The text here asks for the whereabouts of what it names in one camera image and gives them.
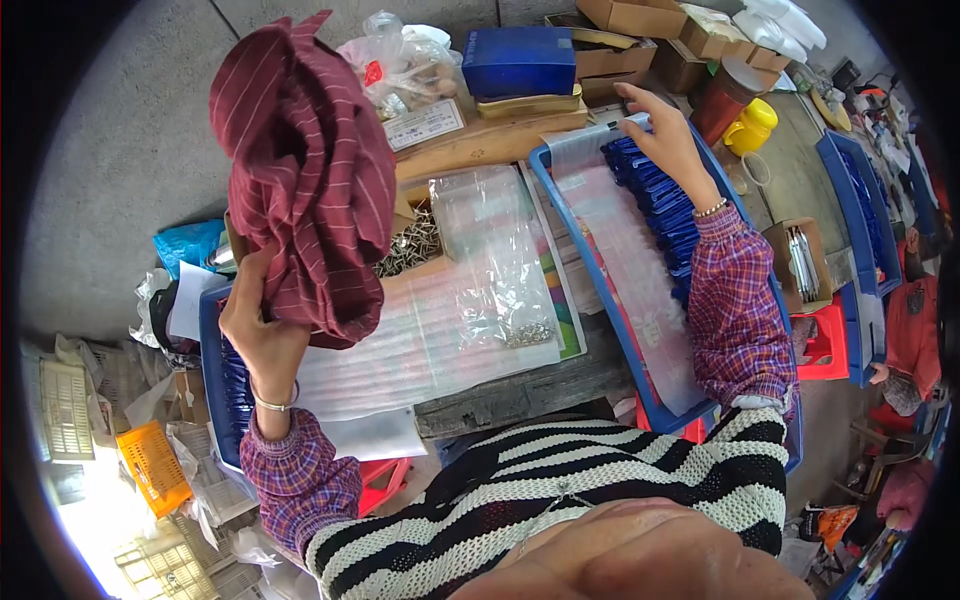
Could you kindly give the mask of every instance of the wooden table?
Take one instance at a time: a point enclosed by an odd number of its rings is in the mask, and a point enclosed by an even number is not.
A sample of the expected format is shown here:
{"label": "wooden table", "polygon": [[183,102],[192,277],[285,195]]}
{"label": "wooden table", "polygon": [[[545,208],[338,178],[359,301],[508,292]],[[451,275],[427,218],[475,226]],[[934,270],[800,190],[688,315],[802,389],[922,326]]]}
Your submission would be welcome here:
{"label": "wooden table", "polygon": [[[748,182],[741,197],[759,230],[783,219],[813,217],[828,254],[833,289],[852,281],[850,235],[827,170],[817,154],[823,136],[819,114],[810,114],[795,94],[764,97],[780,124],[758,154],[773,176],[761,191],[745,176],[740,158],[723,142],[713,148],[728,174]],[[685,101],[678,103],[689,111]],[[459,436],[493,429],[563,410],[598,397],[625,396],[634,389],[626,358],[605,313],[581,315],[588,352],[532,371],[491,381],[460,394],[416,406],[417,425],[425,439]]]}

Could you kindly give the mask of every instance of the clear plastic bag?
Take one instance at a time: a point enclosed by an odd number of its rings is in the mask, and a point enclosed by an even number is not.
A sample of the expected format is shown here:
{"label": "clear plastic bag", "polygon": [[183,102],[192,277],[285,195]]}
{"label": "clear plastic bag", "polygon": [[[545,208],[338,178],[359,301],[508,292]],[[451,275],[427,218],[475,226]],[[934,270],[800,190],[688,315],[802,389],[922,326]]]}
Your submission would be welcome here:
{"label": "clear plastic bag", "polygon": [[445,253],[477,274],[456,296],[464,345],[523,348],[554,340],[556,313],[516,169],[482,167],[427,186]]}
{"label": "clear plastic bag", "polygon": [[364,22],[364,37],[337,48],[364,86],[381,119],[455,97],[463,87],[460,53],[423,28],[404,28],[380,11]]}

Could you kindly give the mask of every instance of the red striped fabric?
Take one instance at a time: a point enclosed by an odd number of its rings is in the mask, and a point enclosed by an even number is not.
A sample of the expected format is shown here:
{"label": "red striped fabric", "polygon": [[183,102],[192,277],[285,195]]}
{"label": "red striped fabric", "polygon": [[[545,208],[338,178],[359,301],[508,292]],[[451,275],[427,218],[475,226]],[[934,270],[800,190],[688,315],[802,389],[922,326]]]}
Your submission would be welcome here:
{"label": "red striped fabric", "polygon": [[244,37],[210,88],[210,125],[233,160],[230,220],[252,250],[280,245],[264,297],[310,324],[312,346],[350,348],[380,320],[372,265],[390,249],[393,153],[347,62],[314,38],[331,15]]}

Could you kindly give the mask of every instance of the silver bangle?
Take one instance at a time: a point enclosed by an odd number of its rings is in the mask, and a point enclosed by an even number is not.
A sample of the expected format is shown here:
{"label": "silver bangle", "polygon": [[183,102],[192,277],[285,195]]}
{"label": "silver bangle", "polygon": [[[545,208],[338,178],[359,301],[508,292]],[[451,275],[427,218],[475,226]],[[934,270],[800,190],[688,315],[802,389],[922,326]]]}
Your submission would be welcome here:
{"label": "silver bangle", "polygon": [[726,206],[726,205],[727,205],[727,199],[726,199],[726,198],[721,198],[721,199],[720,199],[720,202],[718,202],[716,205],[708,208],[707,210],[705,210],[705,211],[703,211],[703,212],[697,212],[696,208],[694,208],[694,210],[693,210],[693,217],[694,217],[695,219],[703,219],[704,217],[710,216],[711,214],[713,214],[714,212],[720,210],[721,208],[723,208],[723,207]]}
{"label": "silver bangle", "polygon": [[297,390],[297,395],[294,397],[293,400],[290,401],[289,404],[273,404],[272,402],[268,402],[267,400],[258,396],[256,393],[256,390],[253,389],[253,385],[251,385],[251,391],[253,392],[253,401],[256,402],[257,406],[269,408],[272,411],[279,411],[281,413],[286,412],[294,404],[297,403],[297,400],[300,399],[300,382],[297,381],[296,379],[294,379],[294,387]]}

